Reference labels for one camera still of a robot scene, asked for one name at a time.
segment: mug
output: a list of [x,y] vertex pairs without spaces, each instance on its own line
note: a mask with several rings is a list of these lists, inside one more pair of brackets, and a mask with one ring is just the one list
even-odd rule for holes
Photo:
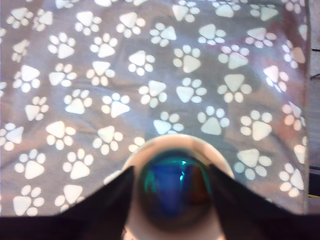
[[168,134],[153,138],[142,145],[126,161],[123,170],[134,166],[135,182],[131,207],[125,226],[124,239],[133,240],[224,240],[218,215],[212,206],[208,214],[198,222],[179,231],[165,231],[148,221],[144,214],[137,194],[138,178],[143,167],[158,153],[170,149],[188,149],[203,156],[210,164],[216,165],[231,178],[234,174],[221,153],[206,141],[183,134]]

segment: gray fabric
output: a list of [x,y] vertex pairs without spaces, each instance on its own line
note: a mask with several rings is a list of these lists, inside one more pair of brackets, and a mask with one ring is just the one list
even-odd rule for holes
[[[1,2],[1,214],[64,210],[144,140],[173,132],[211,143],[237,181],[305,212],[306,8],[239,2]],[[20,8],[33,16],[15,29]]]

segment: white mug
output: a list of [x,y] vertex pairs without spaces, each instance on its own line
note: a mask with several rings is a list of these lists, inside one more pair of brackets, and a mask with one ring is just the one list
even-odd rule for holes
[[123,166],[123,170],[134,167],[135,182],[129,216],[125,229],[125,239],[133,240],[224,240],[218,215],[214,207],[201,220],[180,231],[168,232],[150,223],[143,213],[137,195],[137,182],[143,166],[156,154],[169,149],[184,148],[201,154],[210,163],[234,178],[234,174],[221,153],[204,140],[183,134],[168,134],[153,138],[133,153]]

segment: dark liquid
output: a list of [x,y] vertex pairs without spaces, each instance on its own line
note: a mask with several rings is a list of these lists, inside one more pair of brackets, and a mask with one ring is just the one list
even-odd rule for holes
[[209,212],[211,194],[204,161],[194,151],[178,148],[157,154],[142,168],[138,197],[151,223],[163,230],[179,230]]

